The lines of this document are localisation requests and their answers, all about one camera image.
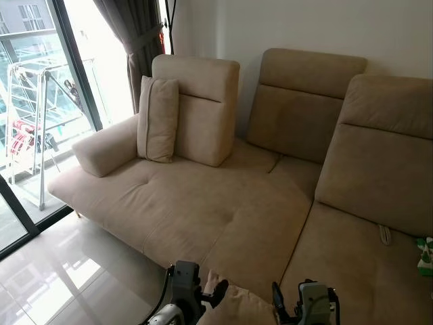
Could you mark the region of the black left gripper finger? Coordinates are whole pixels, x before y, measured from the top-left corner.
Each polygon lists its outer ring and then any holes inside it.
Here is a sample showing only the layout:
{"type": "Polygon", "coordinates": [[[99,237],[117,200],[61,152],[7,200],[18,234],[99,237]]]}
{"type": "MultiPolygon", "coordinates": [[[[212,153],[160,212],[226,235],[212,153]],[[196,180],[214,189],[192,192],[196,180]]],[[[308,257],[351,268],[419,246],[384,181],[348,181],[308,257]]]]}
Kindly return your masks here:
{"type": "Polygon", "coordinates": [[[225,299],[228,288],[229,282],[227,280],[221,280],[217,282],[216,286],[213,288],[213,291],[210,293],[204,293],[204,301],[209,303],[213,309],[216,309],[216,307],[222,303],[222,300],[225,299]]]}

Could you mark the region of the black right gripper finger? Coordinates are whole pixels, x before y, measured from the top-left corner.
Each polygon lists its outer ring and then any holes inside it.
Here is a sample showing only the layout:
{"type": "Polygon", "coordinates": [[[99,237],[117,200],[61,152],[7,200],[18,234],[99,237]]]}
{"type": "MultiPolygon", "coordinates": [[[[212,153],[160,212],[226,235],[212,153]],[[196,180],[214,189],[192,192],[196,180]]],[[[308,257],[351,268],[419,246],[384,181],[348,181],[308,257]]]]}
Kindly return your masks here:
{"type": "Polygon", "coordinates": [[[286,310],[284,297],[277,282],[272,282],[271,290],[273,297],[273,310],[275,310],[275,315],[278,321],[288,321],[290,315],[288,315],[286,310]]]}

